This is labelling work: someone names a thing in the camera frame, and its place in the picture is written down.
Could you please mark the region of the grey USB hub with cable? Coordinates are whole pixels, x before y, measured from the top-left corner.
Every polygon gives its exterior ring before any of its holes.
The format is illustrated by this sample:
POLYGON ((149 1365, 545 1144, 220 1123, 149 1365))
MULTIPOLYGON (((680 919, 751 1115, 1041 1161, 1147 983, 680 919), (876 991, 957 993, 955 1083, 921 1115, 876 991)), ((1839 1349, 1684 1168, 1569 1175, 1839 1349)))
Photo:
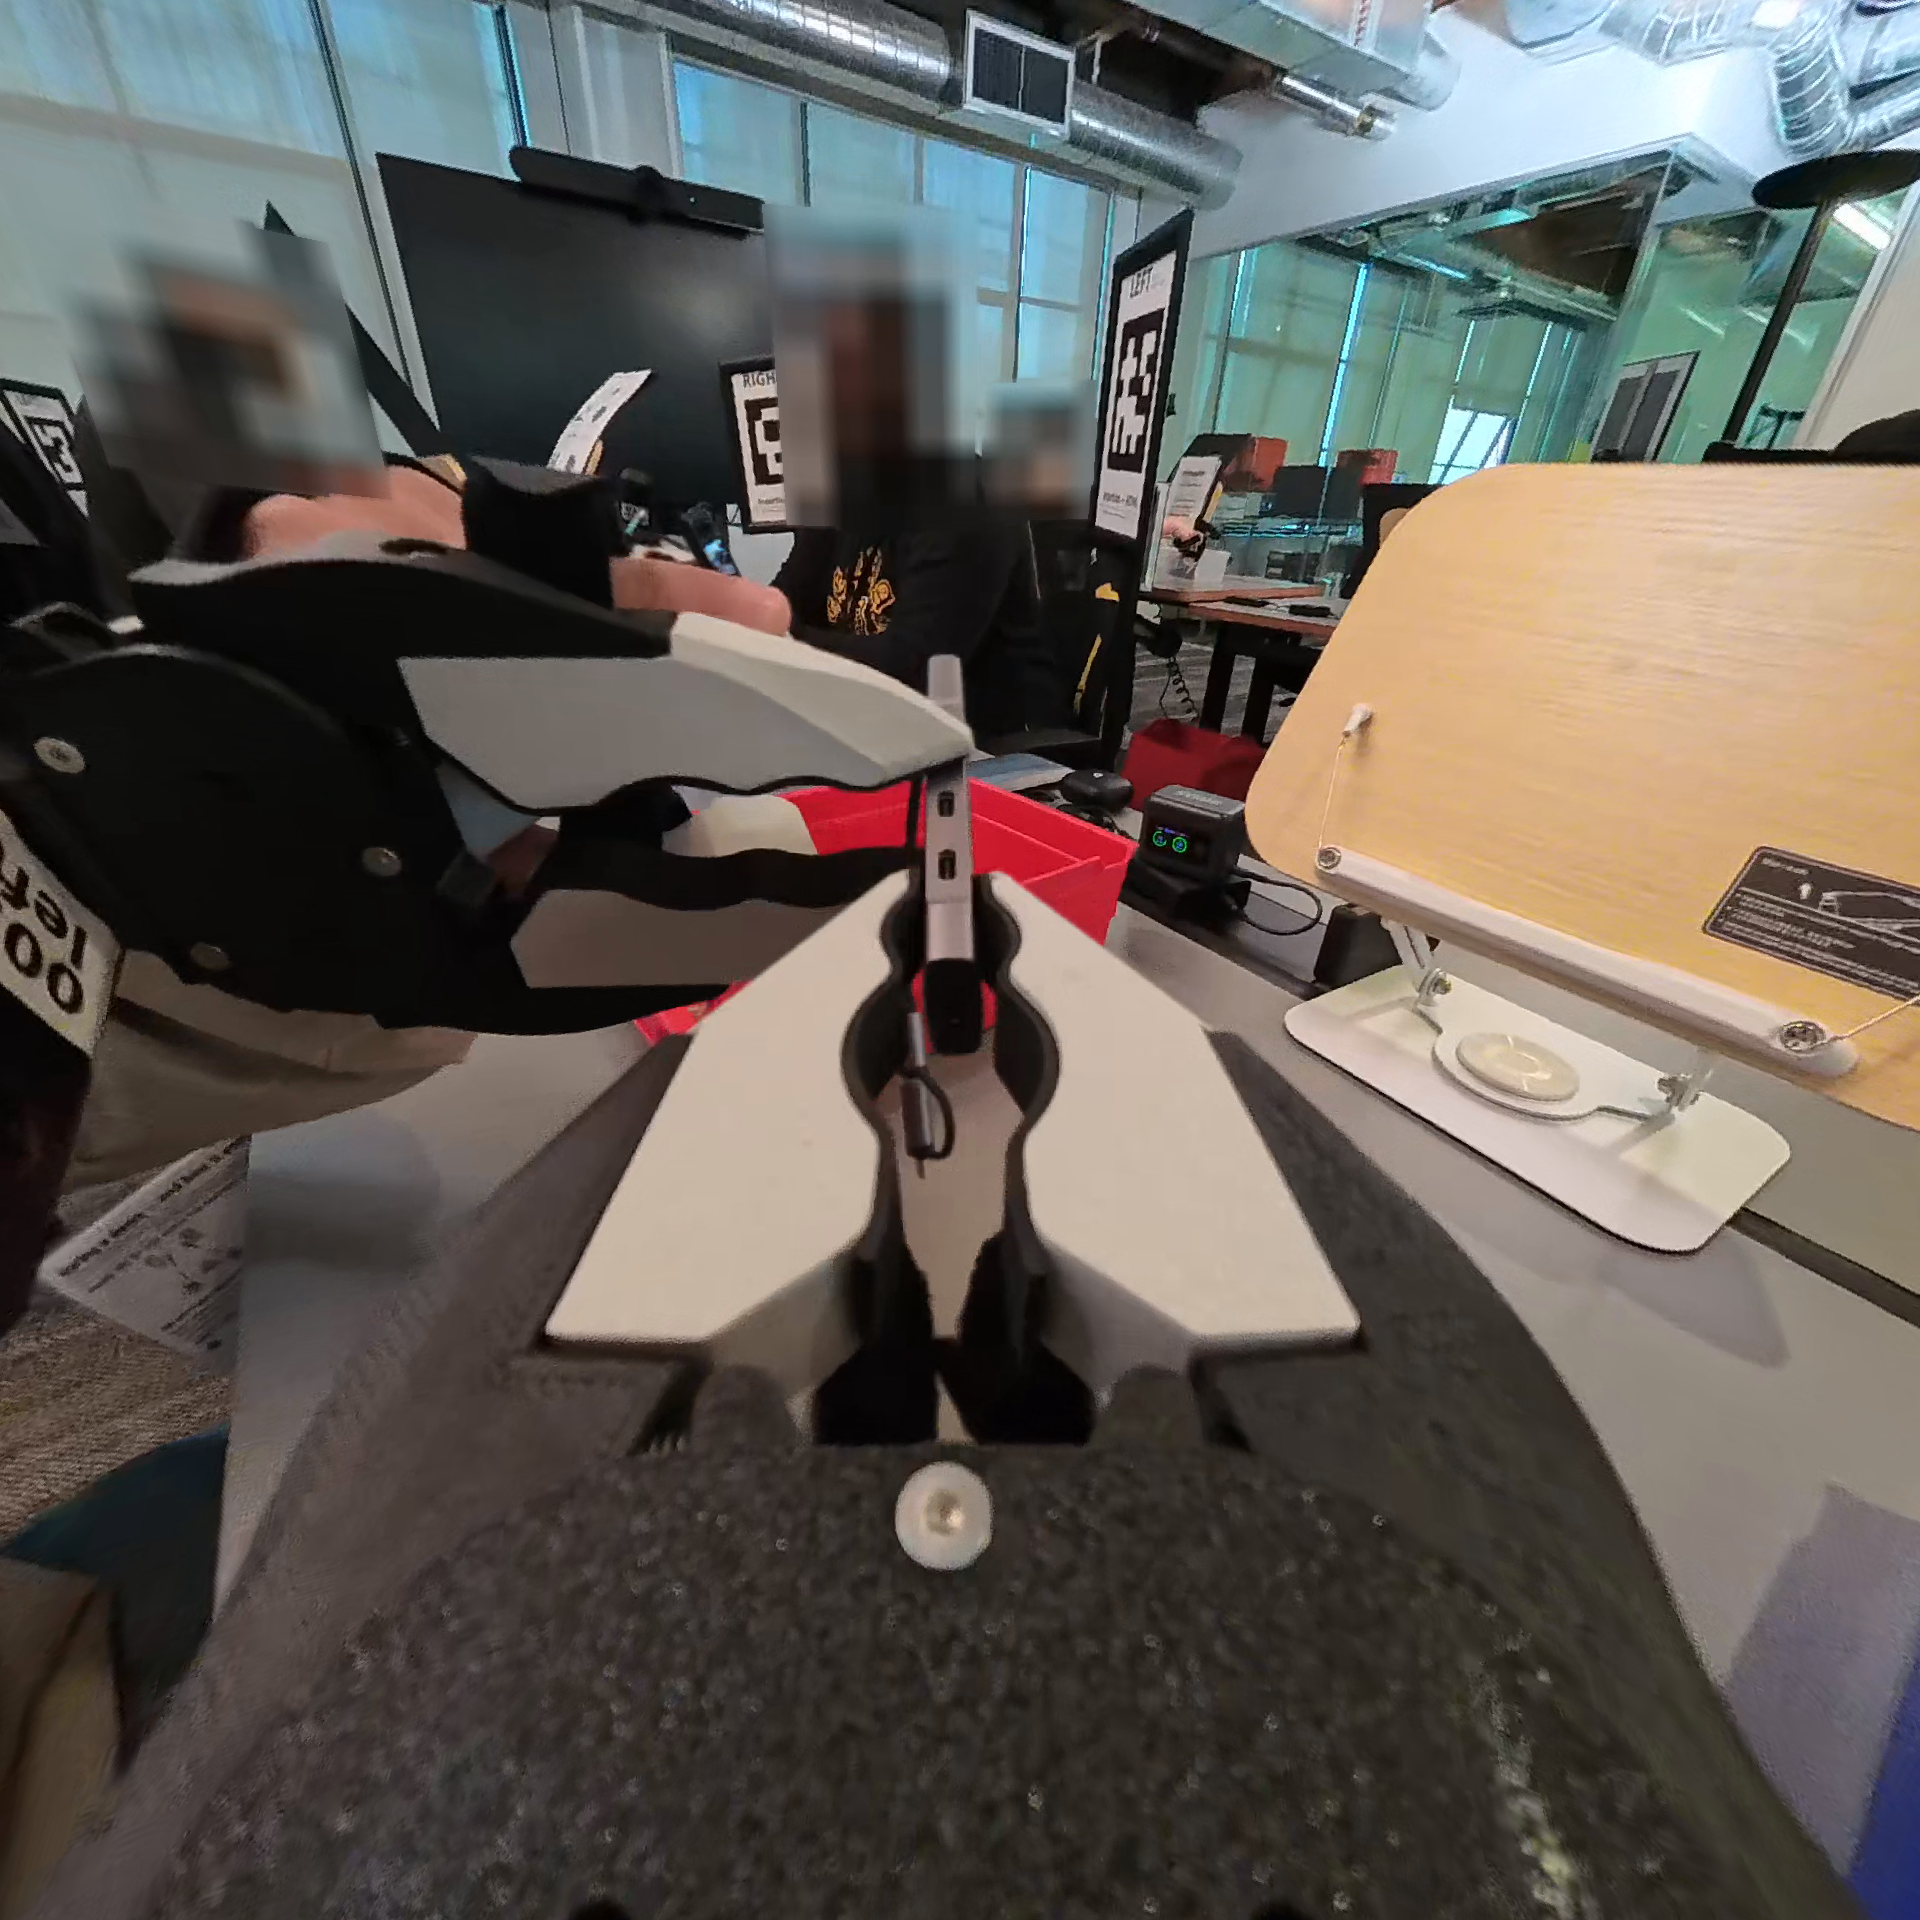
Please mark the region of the grey USB hub with cable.
POLYGON ((953 1105, 928 1060, 979 1055, 985 1037, 985 983, 975 955, 975 871, 971 826, 974 744, 963 757, 911 784, 908 842, 919 852, 919 968, 899 991, 902 1023, 902 1153, 916 1178, 955 1147, 953 1105))

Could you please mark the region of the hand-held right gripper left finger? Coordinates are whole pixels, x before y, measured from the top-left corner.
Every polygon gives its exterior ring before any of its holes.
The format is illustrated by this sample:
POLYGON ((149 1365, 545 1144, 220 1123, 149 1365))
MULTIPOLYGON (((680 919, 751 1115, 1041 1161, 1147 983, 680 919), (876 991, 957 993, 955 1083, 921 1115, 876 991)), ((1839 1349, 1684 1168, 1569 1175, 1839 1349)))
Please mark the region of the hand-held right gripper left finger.
POLYGON ((743 1367, 828 1445, 936 1434, 881 1103, 916 1060, 921 888, 880 877, 689 1035, 550 1315, 565 1352, 743 1367))

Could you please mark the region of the large black monitor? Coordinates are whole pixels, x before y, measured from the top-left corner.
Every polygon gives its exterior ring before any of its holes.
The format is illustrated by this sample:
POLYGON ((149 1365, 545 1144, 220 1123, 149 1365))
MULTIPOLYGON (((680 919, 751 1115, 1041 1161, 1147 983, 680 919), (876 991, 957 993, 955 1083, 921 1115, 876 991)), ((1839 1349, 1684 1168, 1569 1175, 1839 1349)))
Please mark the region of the large black monitor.
POLYGON ((556 151, 509 177, 381 154, 376 177, 452 450, 545 464, 616 372, 646 372, 603 431, 667 508, 740 508, 721 368, 771 357, 759 199, 556 151))

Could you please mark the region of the red plastic bin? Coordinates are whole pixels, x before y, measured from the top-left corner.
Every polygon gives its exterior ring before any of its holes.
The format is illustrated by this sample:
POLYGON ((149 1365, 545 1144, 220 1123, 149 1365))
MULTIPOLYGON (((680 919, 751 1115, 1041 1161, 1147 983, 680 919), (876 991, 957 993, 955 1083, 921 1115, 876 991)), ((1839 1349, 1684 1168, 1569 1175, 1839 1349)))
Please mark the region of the red plastic bin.
MULTIPOLYGON (((790 795, 715 799, 663 843, 673 852, 725 857, 751 848, 828 855, 899 848, 908 784, 852 793, 828 784, 790 795)), ((1004 873, 1103 945, 1131 861, 1120 834, 1047 807, 1028 791, 971 780, 971 842, 981 873, 1004 873)))

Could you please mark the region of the printed paper sheet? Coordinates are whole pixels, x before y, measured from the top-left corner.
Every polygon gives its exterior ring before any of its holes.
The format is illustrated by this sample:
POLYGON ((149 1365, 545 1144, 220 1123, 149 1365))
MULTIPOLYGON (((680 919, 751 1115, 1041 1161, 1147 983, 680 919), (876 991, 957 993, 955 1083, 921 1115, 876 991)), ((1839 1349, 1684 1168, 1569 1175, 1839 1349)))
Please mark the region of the printed paper sheet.
POLYGON ((203 1369, 233 1369, 248 1172, 240 1136, 120 1189, 47 1252, 36 1288, 203 1369))

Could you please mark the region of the tall printed marker board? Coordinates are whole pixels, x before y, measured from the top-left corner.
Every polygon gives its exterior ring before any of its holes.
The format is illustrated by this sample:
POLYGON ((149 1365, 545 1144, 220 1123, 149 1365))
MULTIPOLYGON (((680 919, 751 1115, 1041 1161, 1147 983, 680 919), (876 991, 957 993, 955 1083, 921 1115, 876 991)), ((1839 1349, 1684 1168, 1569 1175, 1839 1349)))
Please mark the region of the tall printed marker board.
POLYGON ((1089 527, 1105 545, 1139 549, 1147 536, 1190 236, 1193 210, 1181 209, 1111 267, 1089 497, 1089 527))

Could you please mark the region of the wooden book stand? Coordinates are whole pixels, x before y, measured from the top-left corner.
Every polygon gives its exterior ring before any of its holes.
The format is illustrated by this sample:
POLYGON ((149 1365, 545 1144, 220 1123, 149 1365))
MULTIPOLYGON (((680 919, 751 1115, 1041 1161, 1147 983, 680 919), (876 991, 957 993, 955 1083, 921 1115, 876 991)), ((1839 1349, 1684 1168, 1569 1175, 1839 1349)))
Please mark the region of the wooden book stand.
POLYGON ((1395 947, 1288 1037, 1652 1256, 1788 1165, 1718 1066, 1916 1132, 1916 608, 1916 464, 1430 493, 1246 803, 1395 947))

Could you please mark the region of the black jacket with yellow stripe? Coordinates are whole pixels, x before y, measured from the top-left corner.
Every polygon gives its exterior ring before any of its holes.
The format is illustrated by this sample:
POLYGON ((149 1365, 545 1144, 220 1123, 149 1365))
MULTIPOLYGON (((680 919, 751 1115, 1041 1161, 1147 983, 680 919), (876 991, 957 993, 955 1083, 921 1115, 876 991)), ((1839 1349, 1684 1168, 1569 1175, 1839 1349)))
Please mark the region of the black jacket with yellow stripe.
POLYGON ((1083 521, 1030 521, 1028 536, 1059 683, 1035 741, 1073 771, 1113 773, 1135 688, 1135 552, 1083 521))

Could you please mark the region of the grey desk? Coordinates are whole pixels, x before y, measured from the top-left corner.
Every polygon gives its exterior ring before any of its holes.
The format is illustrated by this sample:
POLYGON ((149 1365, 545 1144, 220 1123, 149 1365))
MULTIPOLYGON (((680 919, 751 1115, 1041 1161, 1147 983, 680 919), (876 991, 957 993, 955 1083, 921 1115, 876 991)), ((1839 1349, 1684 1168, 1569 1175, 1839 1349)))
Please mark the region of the grey desk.
MULTIPOLYGON (((1694 1256, 1598 1233, 1283 1028, 1319 933, 1187 933, 1123 904, 1109 948, 1243 1035, 1432 1212, 1558 1369, 1743 1738, 1875 1915, 1916 1915, 1916 1139, 1756 1072, 1712 1091, 1789 1144, 1694 1256)), ((215 1593, 333 1378, 438 1243, 641 1057, 624 1027, 480 1037, 360 1112, 264 1136, 215 1593)))

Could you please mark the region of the printed marker tag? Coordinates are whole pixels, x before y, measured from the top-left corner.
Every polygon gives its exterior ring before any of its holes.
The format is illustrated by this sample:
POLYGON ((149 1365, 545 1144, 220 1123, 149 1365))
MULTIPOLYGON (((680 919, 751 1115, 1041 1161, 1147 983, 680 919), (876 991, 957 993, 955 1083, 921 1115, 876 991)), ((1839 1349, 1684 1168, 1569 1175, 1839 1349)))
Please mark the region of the printed marker tag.
POLYGON ((777 361, 772 355, 736 359, 720 367, 718 377, 736 476, 731 503, 739 508, 740 527, 755 536, 790 533, 784 503, 777 361))
POLYGON ((54 477, 71 506, 87 517, 88 493, 80 467, 78 417, 69 399, 54 386, 4 376, 1 408, 22 447, 54 477))

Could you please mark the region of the black power adapter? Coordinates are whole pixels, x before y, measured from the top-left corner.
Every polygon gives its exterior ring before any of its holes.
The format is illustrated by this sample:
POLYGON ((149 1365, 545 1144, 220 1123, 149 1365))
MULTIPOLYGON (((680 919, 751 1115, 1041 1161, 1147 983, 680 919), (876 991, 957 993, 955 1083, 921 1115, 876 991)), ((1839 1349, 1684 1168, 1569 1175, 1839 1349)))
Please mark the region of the black power adapter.
POLYGON ((1381 971, 1400 968, 1392 933, 1375 912, 1353 904, 1333 904, 1320 925, 1311 961, 1316 993, 1336 993, 1381 971))

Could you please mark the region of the red crate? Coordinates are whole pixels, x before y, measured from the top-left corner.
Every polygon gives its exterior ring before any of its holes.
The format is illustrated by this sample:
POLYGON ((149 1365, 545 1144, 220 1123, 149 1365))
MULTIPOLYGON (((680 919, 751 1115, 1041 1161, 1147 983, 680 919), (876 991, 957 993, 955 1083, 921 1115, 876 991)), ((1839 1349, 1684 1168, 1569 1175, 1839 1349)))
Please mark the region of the red crate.
POLYGON ((1131 735, 1120 776, 1140 809, 1165 787, 1243 803, 1261 762, 1264 744, 1255 736, 1161 719, 1131 735))

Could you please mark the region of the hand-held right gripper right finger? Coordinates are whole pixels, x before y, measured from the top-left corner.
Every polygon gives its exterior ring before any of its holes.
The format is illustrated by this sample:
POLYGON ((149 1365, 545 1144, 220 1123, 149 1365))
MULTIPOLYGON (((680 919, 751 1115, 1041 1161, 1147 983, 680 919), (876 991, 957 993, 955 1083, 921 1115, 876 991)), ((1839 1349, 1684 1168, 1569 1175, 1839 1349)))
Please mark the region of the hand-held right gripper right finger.
POLYGON ((1360 1311, 1216 1034, 1020 882, 975 884, 995 1002, 960 1120, 998 1203, 943 1343, 943 1391, 983 1445, 1083 1445, 1135 1375, 1343 1354, 1360 1311))

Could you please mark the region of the brown wooden table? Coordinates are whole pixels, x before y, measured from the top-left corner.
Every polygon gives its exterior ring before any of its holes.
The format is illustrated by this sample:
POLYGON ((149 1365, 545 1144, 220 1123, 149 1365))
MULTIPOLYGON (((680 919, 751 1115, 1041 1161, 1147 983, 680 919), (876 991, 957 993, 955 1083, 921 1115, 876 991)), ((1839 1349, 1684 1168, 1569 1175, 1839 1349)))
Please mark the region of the brown wooden table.
POLYGON ((1153 588, 1135 601, 1135 657, 1161 666, 1165 716, 1267 746, 1342 612, 1316 592, 1153 588))

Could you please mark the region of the white ceiling vent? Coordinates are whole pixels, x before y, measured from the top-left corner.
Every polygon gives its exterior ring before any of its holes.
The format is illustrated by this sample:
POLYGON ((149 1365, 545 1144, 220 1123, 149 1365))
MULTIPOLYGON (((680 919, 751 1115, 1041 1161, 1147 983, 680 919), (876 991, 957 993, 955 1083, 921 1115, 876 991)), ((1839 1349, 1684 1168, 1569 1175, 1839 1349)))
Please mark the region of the white ceiling vent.
POLYGON ((1064 137, 1072 124, 1073 55, 1070 45, 967 15, 957 104, 1021 128, 1064 137))

